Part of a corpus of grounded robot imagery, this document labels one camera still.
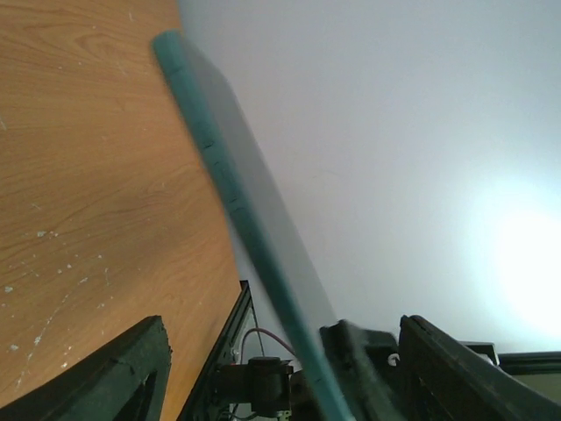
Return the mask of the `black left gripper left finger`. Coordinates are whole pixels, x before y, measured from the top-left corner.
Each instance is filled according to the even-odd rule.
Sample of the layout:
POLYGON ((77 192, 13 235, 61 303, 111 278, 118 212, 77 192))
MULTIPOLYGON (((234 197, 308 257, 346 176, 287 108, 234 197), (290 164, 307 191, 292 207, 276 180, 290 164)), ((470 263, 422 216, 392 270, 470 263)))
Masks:
POLYGON ((159 420, 172 350, 150 316, 1 409, 2 420, 159 420))

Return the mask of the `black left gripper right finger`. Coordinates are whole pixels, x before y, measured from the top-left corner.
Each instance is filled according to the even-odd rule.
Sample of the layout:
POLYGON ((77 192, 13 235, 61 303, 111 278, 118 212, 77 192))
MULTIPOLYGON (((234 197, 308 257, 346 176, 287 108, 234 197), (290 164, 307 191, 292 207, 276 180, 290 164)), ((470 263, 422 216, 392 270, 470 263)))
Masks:
POLYGON ((410 420, 559 420, 535 392, 420 316, 401 318, 399 355, 410 420))

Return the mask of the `teal phone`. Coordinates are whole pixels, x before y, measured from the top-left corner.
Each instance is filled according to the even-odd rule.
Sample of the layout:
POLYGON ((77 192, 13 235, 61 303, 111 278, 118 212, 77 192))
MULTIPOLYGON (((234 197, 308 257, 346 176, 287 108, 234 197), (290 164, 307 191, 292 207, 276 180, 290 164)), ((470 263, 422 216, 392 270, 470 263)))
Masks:
POLYGON ((153 51, 220 201, 328 420, 353 420, 321 328, 337 317, 238 100, 223 74, 184 35, 153 51))

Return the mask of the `black phone case with ring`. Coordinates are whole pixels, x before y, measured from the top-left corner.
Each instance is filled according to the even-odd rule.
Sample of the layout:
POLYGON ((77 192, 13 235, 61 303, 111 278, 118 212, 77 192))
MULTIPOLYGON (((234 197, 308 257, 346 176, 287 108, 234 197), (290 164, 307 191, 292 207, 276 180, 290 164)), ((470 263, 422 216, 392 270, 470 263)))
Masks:
POLYGON ((403 420, 387 373, 392 368, 387 357, 398 352, 394 336, 347 320, 321 328, 320 336, 352 415, 357 420, 403 420))

